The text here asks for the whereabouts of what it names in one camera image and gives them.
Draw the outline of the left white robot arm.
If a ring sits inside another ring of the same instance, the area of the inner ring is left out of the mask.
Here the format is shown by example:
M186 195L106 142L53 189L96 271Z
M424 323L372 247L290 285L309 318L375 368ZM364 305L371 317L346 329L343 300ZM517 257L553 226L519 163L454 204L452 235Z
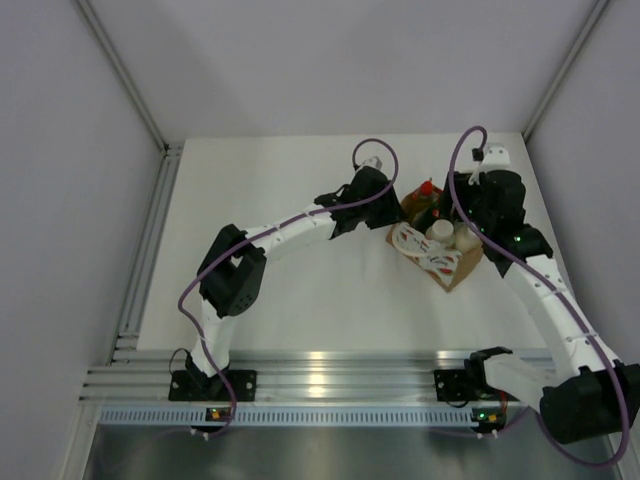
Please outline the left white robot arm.
M403 219L392 182L380 170L365 166L349 184L316 197L289 219L245 230L234 224L221 229L197 270L202 320L187 361L194 372L193 390L207 400L224 392L222 370L229 365L234 331L231 319L255 303L269 264L349 233L361 223L375 230Z

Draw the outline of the dark sauce bottle red cap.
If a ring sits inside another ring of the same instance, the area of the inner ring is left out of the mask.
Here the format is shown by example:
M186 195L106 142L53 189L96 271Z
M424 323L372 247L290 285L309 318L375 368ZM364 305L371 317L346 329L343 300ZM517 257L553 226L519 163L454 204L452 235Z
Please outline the dark sauce bottle red cap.
M447 220L449 216L448 210L443 208L440 202L433 203L420 218L420 225L427 229L437 220Z

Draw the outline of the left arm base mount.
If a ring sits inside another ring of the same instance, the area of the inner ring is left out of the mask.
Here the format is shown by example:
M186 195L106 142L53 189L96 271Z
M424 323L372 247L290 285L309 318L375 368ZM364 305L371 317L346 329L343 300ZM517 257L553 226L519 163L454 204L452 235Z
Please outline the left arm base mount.
M222 370L238 402L255 400L258 373L255 370ZM207 377L200 372L188 354L185 367L171 373L168 400L173 402L230 401L231 394L221 378L214 374Z

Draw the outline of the burlap canvas bag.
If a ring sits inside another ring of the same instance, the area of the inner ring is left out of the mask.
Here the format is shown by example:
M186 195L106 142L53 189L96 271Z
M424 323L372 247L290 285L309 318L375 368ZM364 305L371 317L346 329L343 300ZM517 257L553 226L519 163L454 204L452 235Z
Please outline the burlap canvas bag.
M483 257L482 245L462 254L454 248L454 244L446 247L439 242L427 239L425 232L430 226L425 229L420 225L420 218L426 209L420 212L412 222L408 220L410 196L415 190L401 201L406 219L391 227L386 241L404 258L428 274L444 291L450 292L479 264Z

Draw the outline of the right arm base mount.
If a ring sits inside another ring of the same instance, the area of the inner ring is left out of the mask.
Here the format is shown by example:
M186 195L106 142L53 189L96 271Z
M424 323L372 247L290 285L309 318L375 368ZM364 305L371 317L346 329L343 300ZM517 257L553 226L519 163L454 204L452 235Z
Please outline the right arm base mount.
M433 376L439 402L454 408L463 408L470 402L478 400L478 395L465 370L435 370Z

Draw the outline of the cream squeeze bottle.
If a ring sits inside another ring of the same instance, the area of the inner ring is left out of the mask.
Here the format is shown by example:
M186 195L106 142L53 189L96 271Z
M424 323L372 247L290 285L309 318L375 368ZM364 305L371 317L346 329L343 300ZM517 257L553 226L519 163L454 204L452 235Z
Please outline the cream squeeze bottle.
M454 227L454 248L466 254L482 245L480 238L470 229L470 227L459 222Z

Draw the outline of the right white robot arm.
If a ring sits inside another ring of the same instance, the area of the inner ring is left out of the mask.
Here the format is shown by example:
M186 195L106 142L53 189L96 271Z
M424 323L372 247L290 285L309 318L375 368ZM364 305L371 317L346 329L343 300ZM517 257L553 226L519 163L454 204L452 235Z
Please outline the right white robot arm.
M519 297L553 360L549 374L506 347L473 353L465 384L478 397L503 391L533 408L562 445L627 432L639 411L639 367L624 364L601 341L567 291L553 250L525 220L519 174L454 172L444 211L463 221Z

